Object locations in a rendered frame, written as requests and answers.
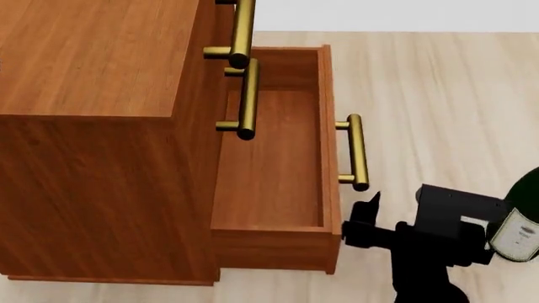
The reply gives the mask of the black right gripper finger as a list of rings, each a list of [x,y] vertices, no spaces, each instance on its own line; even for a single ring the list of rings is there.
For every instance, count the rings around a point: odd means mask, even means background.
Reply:
[[[351,221],[359,221],[374,226],[380,206],[381,192],[378,191],[370,201],[356,201],[350,214]]]

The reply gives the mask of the open wooden drawer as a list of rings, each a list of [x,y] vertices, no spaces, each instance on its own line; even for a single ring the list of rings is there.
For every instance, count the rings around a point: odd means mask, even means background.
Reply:
[[[223,133],[211,218],[223,268],[333,274],[340,205],[331,49],[256,47],[256,134]]]

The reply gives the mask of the wooden cabinet body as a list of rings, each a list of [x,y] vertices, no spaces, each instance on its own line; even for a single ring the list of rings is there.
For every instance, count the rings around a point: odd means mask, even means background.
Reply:
[[[0,0],[0,274],[210,285],[234,9]]]

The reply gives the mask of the dark green wine bottle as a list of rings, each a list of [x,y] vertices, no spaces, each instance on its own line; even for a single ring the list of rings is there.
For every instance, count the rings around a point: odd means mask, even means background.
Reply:
[[[511,262],[539,257],[539,167],[520,178],[505,196],[509,214],[488,224],[489,246]]]

